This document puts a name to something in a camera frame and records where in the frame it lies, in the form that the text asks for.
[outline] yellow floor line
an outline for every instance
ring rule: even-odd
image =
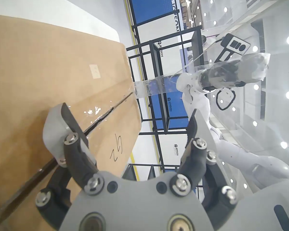
[[[128,23],[129,23],[129,27],[130,27],[130,32],[131,32],[132,40],[133,40],[134,45],[136,45],[136,40],[135,40],[134,32],[133,32],[133,29],[132,29],[132,27],[131,27],[131,17],[130,17],[129,7],[128,7],[128,4],[129,4],[129,3],[127,2],[127,0],[124,0],[124,3],[125,3],[126,11],[127,11]],[[140,66],[139,57],[137,57],[137,65],[138,65],[138,72],[139,72],[139,75],[140,75],[140,79],[141,79],[141,80],[144,80],[144,78],[143,78],[143,76],[142,76],[142,70],[141,70],[141,66]],[[149,103],[148,103],[148,99],[147,99],[147,98],[145,98],[145,102],[146,102],[146,107],[147,107],[147,111],[148,111],[149,118],[152,118],[151,115],[150,115],[151,112],[150,112],[150,110],[149,110]],[[154,137],[154,136],[152,136],[152,140],[153,140],[153,145],[154,145],[154,149],[155,149],[156,160],[157,160],[157,162],[159,163],[159,159],[158,159],[158,156],[159,156],[158,147],[157,147],[157,143],[156,143],[156,140],[155,140],[155,137]],[[131,156],[130,156],[130,157],[131,157],[131,162],[132,162],[132,163],[135,163],[135,159],[134,159],[133,153],[131,153]],[[136,166],[134,166],[134,171],[135,171],[137,180],[139,180],[139,175],[138,175]]]

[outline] white robot body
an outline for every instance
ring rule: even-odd
[[[260,189],[289,179],[289,166],[278,158],[258,156],[245,151],[235,144],[220,139],[220,132],[209,122],[210,102],[205,94],[212,91],[202,88],[200,83],[202,72],[198,71],[195,74],[182,73],[177,80],[176,87],[183,92],[182,101],[189,119],[194,109],[198,109],[201,112],[216,143],[219,158],[239,169]]]

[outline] handwritten number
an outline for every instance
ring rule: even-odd
[[[122,138],[121,138],[121,136],[118,136],[118,138],[117,138],[116,134],[115,134],[115,136],[116,136],[116,143],[117,143],[117,151],[119,152],[121,149],[121,154],[122,154],[122,152],[123,152]],[[118,157],[115,157],[115,150],[114,149],[111,152],[110,159],[111,159],[112,155],[113,155],[113,160],[116,162]]]
[[[118,157],[115,158],[115,150],[114,150],[114,149],[113,149],[112,152],[111,152],[110,159],[111,159],[112,154],[113,154],[113,160],[116,162],[117,159],[118,159]]]
[[[117,135],[115,134],[115,136],[116,136],[116,140],[117,140],[117,150],[118,150],[118,152],[120,151],[120,148],[121,148],[121,154],[122,154],[122,152],[123,152],[123,147],[122,147],[122,138],[121,138],[121,136],[119,136],[118,138],[117,138]]]

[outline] joyson logo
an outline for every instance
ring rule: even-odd
[[[175,144],[174,145],[174,154],[176,155],[176,156],[179,156],[179,151],[178,151],[178,145],[177,144]]]
[[[171,98],[167,98],[168,106],[169,106],[169,112],[172,112],[172,106],[171,106]]]

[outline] clear packing tape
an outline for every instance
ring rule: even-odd
[[[194,67],[195,73],[189,75],[187,85],[197,81],[202,88],[239,87],[244,83],[264,80],[270,60],[268,53],[242,55],[240,59],[222,61]],[[182,73],[172,76],[158,76],[153,79],[134,82],[138,99],[178,91],[176,81]]]

